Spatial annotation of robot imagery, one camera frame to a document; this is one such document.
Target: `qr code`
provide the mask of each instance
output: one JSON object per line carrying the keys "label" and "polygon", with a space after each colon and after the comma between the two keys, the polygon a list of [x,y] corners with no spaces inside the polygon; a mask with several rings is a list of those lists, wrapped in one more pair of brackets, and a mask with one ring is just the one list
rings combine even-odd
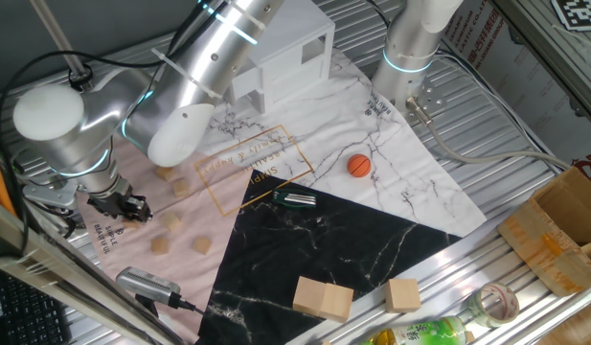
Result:
{"label": "qr code", "polygon": [[591,31],[591,0],[552,0],[552,3],[568,30]]}

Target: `keyboard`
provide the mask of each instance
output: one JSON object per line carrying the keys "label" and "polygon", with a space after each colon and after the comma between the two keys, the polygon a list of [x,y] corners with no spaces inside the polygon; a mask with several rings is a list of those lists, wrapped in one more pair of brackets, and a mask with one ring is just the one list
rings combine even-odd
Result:
{"label": "keyboard", "polygon": [[0,271],[0,301],[10,345],[62,345],[71,334],[63,305]]}

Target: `orange basketball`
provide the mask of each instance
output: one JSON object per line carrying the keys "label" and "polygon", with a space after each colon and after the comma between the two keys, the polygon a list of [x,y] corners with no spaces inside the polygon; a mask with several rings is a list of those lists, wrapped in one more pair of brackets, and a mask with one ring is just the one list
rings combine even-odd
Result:
{"label": "orange basketball", "polygon": [[370,173],[372,169],[372,162],[370,162],[370,158],[364,156],[363,154],[356,154],[351,159],[349,159],[349,164],[347,166],[349,168],[349,173],[351,173],[354,177],[363,177],[366,174]]}

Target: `plastic bottle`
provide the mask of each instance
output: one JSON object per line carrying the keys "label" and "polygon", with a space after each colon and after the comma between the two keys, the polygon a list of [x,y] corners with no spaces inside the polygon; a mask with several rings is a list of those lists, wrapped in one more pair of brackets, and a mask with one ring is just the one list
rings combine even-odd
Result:
{"label": "plastic bottle", "polygon": [[466,327],[457,316],[380,331],[361,345],[466,345]]}

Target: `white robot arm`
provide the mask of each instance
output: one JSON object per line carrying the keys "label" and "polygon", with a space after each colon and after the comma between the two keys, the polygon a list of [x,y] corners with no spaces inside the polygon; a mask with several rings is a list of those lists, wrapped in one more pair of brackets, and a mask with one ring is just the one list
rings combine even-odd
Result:
{"label": "white robot arm", "polygon": [[[146,221],[152,213],[145,198],[133,195],[118,174],[111,136],[120,133],[159,166],[189,157],[215,105],[283,1],[199,0],[203,11],[168,53],[182,48],[170,57],[188,78],[164,65],[151,88],[150,76],[130,69],[108,74],[83,94],[63,85],[41,86],[21,97],[14,125],[62,180],[75,185],[69,191],[88,193],[89,203],[106,216]],[[40,197],[41,187],[28,187],[27,197]],[[49,191],[44,192],[39,200],[51,203]],[[61,201],[54,204],[63,206]]]}
{"label": "white robot arm", "polygon": [[409,0],[405,10],[391,22],[372,82],[398,110],[404,111],[406,100],[421,92],[442,30],[462,3],[463,0]]}

